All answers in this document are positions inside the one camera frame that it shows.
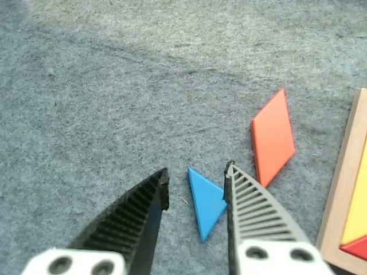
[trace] blue tangram piece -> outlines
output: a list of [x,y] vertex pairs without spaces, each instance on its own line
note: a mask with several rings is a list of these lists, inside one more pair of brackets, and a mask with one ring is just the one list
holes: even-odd
[[200,239],[206,240],[227,204],[223,189],[188,167]]

